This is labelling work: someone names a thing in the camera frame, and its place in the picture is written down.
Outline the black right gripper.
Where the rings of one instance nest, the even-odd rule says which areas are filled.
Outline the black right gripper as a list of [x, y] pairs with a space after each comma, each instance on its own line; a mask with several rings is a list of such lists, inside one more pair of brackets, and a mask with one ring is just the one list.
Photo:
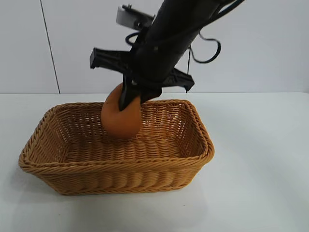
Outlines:
[[195, 84], [191, 75], [175, 68], [194, 37], [185, 36], [174, 42], [150, 46], [149, 39], [138, 36], [130, 51], [94, 48], [90, 67], [105, 68], [123, 74], [118, 108], [123, 111], [139, 96], [140, 103], [162, 94], [164, 87], [183, 87], [189, 91]]

